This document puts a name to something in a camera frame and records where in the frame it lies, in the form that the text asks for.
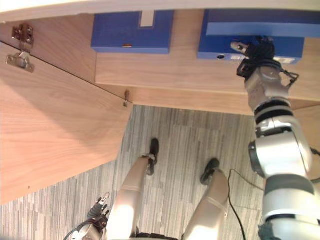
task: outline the screw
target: screw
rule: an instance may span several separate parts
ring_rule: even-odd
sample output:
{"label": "screw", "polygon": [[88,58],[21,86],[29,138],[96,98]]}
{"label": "screw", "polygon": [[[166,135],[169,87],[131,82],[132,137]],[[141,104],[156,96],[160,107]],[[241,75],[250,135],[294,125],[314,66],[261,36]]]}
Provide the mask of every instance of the screw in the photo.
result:
{"label": "screw", "polygon": [[31,27],[31,26],[28,26],[27,28],[26,28],[26,32],[29,34],[29,35],[32,35],[32,33],[33,33],[33,28]]}

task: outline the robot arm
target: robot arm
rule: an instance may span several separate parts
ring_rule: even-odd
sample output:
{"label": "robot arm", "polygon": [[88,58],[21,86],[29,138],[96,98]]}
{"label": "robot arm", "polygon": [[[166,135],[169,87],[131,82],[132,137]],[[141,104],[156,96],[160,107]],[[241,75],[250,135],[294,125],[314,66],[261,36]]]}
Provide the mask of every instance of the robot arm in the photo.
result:
{"label": "robot arm", "polygon": [[[298,75],[273,60],[270,39],[258,45],[233,42],[247,56],[237,70],[245,78],[249,106],[254,112],[256,140],[249,144],[254,172],[266,178],[262,240],[316,240],[320,236],[319,196],[307,178],[312,154],[288,101],[289,88]],[[284,86],[280,73],[292,79]]]}

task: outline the white label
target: white label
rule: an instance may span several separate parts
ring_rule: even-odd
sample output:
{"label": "white label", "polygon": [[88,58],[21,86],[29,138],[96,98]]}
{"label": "white label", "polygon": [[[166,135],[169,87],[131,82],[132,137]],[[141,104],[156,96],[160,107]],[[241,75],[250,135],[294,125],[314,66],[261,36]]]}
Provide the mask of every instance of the white label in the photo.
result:
{"label": "white label", "polygon": [[153,27],[155,21],[155,11],[142,11],[140,17],[140,27]]}
{"label": "white label", "polygon": [[291,64],[295,58],[290,58],[290,57],[278,57],[278,56],[275,56],[273,58],[274,60],[278,61],[279,63],[281,64]]}

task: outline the cabinet door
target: cabinet door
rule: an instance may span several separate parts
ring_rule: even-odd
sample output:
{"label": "cabinet door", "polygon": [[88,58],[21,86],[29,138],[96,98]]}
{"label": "cabinet door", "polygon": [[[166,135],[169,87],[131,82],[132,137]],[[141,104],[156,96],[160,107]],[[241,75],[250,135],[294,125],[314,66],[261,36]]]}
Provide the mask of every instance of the cabinet door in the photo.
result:
{"label": "cabinet door", "polygon": [[0,42],[0,203],[117,158],[132,104],[39,59],[6,64]]}

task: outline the wire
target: wire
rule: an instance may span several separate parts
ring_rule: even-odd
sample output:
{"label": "wire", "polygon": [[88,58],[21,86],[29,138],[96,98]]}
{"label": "wire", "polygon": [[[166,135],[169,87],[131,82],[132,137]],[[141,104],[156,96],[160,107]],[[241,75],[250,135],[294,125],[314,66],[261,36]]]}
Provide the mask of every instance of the wire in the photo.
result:
{"label": "wire", "polygon": [[236,216],[236,218],[237,218],[237,220],[238,220],[238,222],[239,222],[239,225],[240,225],[240,228],[241,228],[241,232],[242,232],[243,240],[247,240],[244,226],[243,226],[243,224],[242,224],[242,222],[241,222],[241,219],[240,219],[240,217],[239,217],[239,215],[238,215],[235,207],[233,206],[233,204],[232,204],[232,202],[231,202],[231,197],[230,197],[230,191],[231,191],[231,188],[230,188],[231,171],[234,171],[235,173],[237,173],[237,174],[239,175],[239,177],[241,177],[246,183],[248,183],[248,184],[251,185],[252,187],[257,188],[257,189],[259,189],[259,190],[261,190],[261,191],[264,191],[264,189],[261,188],[261,187],[259,187],[259,186],[257,186],[257,185],[254,185],[252,182],[250,182],[250,181],[248,181],[247,179],[245,179],[237,170],[235,170],[235,169],[233,169],[233,168],[230,169],[229,177],[228,177],[228,186],[229,186],[228,199],[229,199],[229,204],[230,204],[230,206],[231,206],[231,208],[232,208],[232,210],[233,210],[233,212],[234,212],[234,214],[235,214],[235,216]]}
{"label": "wire", "polygon": [[[310,147],[310,149],[311,149],[312,154],[320,156],[320,151],[318,151],[317,149],[312,148],[312,147]],[[316,179],[312,179],[311,182],[313,184],[320,184],[320,177],[316,178]]]}
{"label": "wire", "polygon": [[287,75],[290,78],[290,83],[286,86],[287,89],[290,89],[293,86],[293,84],[295,84],[295,82],[300,77],[299,74],[294,73],[294,72],[289,72],[287,70],[284,70],[283,68],[281,69],[281,72],[284,73],[285,75]]}
{"label": "wire", "polygon": [[75,228],[75,229],[73,229],[73,230],[71,230],[65,237],[64,237],[64,239],[63,240],[68,240],[68,238],[70,237],[70,235],[71,234],[73,234],[75,231],[77,231],[77,229]]}
{"label": "wire", "polygon": [[312,154],[314,155],[319,155],[320,156],[320,151],[318,151],[317,149],[310,147]]}
{"label": "wire", "polygon": [[235,169],[231,169],[230,171],[234,171],[235,173],[237,173],[239,175],[240,178],[242,178],[245,182],[247,182],[249,185],[251,185],[252,187],[255,187],[256,189],[259,189],[261,191],[264,191],[263,188],[257,186],[257,185],[254,185],[252,182],[248,181],[247,179],[245,179],[237,170]]}

